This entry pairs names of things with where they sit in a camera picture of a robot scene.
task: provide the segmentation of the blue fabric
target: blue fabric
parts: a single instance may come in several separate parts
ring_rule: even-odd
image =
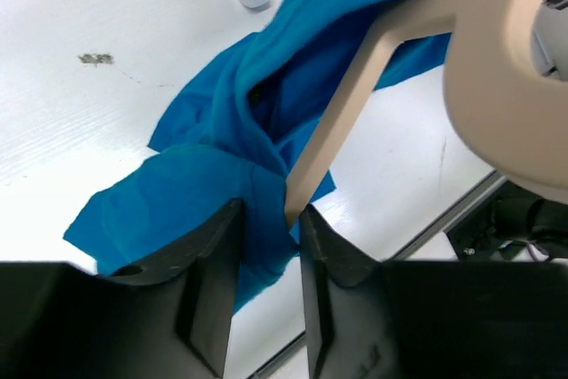
[[[171,103],[160,152],[95,194],[65,239],[111,273],[202,224],[230,198],[247,207],[236,310],[284,272],[297,243],[285,178],[373,20],[396,0],[284,0],[262,32],[205,67]],[[443,63],[449,35],[402,45],[377,87]],[[333,189],[330,176],[316,196]]]

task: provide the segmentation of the beige plastic object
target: beige plastic object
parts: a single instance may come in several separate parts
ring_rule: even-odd
[[[453,32],[446,109],[479,157],[519,185],[568,203],[568,85],[531,61],[543,0],[406,0],[369,29],[288,176],[286,218],[297,220],[403,42]]]

